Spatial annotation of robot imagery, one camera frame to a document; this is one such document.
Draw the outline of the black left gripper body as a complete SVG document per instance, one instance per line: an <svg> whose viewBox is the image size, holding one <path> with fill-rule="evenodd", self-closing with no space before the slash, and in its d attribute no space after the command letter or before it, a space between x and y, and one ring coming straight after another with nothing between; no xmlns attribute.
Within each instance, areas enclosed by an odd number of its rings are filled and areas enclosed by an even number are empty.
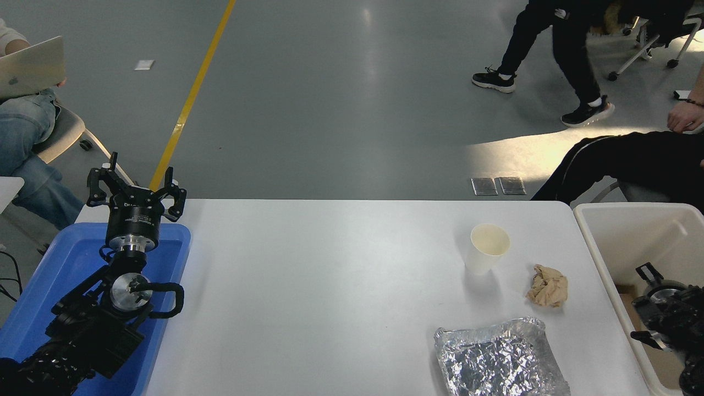
<svg viewBox="0 0 704 396"><path fill-rule="evenodd" d="M109 221L106 240L137 235L158 240L164 207L153 191L128 186L110 188Z"/></svg>

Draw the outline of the person's hand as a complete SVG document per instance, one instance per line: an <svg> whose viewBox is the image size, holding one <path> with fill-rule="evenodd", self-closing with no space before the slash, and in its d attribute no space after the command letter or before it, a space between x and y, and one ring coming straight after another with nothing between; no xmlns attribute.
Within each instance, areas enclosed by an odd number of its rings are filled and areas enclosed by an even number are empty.
<svg viewBox="0 0 704 396"><path fill-rule="evenodd" d="M682 101L667 115L667 128L676 133L693 132L703 123L702 103Z"/></svg>

